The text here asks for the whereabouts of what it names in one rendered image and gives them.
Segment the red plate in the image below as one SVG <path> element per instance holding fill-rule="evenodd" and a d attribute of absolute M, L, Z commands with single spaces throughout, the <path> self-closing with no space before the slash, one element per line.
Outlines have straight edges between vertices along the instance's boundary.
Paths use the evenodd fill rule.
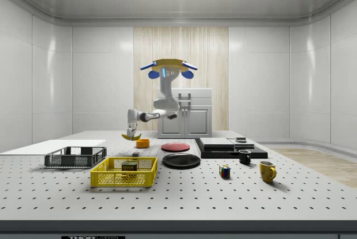
<path fill-rule="evenodd" d="M 161 149 L 168 152 L 184 152 L 190 149 L 186 143 L 166 143 L 161 145 Z"/>

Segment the yellow basket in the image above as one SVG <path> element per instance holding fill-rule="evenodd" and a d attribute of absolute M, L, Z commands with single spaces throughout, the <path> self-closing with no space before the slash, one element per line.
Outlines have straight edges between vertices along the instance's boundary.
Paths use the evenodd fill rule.
<path fill-rule="evenodd" d="M 136 163 L 136 169 L 122 170 Z M 108 157 L 90 171 L 92 187 L 151 187 L 157 173 L 157 157 Z"/>

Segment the black plate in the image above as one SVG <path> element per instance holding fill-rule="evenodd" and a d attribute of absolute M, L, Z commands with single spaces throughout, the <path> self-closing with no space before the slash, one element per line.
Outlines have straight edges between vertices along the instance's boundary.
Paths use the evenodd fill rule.
<path fill-rule="evenodd" d="M 192 154 L 176 153 L 163 157 L 162 162 L 164 165 L 175 169 L 190 169 L 197 167 L 201 159 Z"/>

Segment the white cabinet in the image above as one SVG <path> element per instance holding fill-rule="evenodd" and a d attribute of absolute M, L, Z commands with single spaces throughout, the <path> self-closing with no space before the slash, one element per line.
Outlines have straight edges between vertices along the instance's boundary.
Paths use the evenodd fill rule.
<path fill-rule="evenodd" d="M 174 119 L 158 121 L 159 138 L 211 137 L 211 88 L 173 88 L 172 94 L 179 101 L 179 111 Z"/>

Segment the dark grey basket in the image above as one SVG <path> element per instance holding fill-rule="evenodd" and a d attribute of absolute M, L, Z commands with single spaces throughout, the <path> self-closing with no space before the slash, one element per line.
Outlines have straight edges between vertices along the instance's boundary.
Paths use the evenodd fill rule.
<path fill-rule="evenodd" d="M 107 155 L 106 147 L 64 147 L 45 155 L 45 166 L 91 168 Z"/>

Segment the drone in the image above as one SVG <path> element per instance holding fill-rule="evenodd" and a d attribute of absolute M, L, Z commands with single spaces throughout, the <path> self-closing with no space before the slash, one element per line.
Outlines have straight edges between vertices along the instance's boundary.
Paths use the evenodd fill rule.
<path fill-rule="evenodd" d="M 192 79 L 194 74 L 191 70 L 197 70 L 196 66 L 179 59 L 155 60 L 152 63 L 141 67 L 140 70 L 145 70 L 148 68 L 151 68 L 151 71 L 148 73 L 148 77 L 150 79 L 156 79 L 160 76 L 169 77 L 172 74 L 172 72 L 170 71 L 172 69 L 177 69 L 183 77 L 187 79 Z"/>

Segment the white board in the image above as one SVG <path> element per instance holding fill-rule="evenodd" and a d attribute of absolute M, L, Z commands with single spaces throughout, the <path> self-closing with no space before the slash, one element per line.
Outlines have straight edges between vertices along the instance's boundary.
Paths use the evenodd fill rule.
<path fill-rule="evenodd" d="M 48 140 L 10 150 L 0 155 L 46 155 L 64 147 L 95 147 L 105 140 Z"/>

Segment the black mug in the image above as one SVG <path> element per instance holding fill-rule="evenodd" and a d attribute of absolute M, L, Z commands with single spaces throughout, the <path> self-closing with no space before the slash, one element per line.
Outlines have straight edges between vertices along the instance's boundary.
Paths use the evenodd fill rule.
<path fill-rule="evenodd" d="M 239 150 L 239 161 L 241 164 L 249 165 L 251 161 L 250 150 Z"/>

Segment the yellow mug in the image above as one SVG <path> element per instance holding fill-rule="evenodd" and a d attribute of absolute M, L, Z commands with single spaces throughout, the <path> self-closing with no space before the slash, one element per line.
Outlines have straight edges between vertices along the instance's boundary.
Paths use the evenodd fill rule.
<path fill-rule="evenodd" d="M 276 165 L 269 161 L 260 161 L 259 162 L 259 169 L 260 175 L 263 181 L 267 183 L 273 182 L 275 179 L 277 172 L 276 172 Z"/>

